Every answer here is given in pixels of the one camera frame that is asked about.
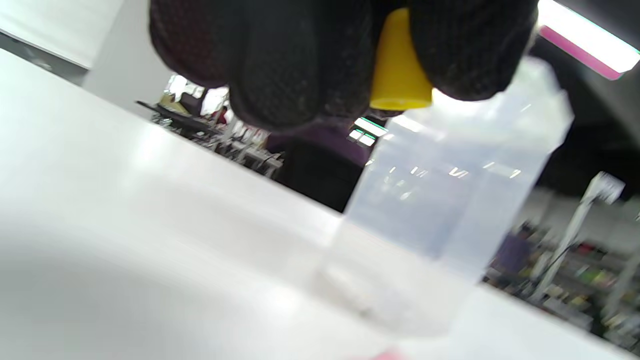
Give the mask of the person's left hand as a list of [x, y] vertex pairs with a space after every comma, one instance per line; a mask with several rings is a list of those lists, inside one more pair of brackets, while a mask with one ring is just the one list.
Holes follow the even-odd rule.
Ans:
[[151, 0], [148, 30], [168, 68], [284, 132], [370, 112], [383, 23], [402, 8], [427, 79], [459, 101], [508, 88], [538, 19], [536, 0]]

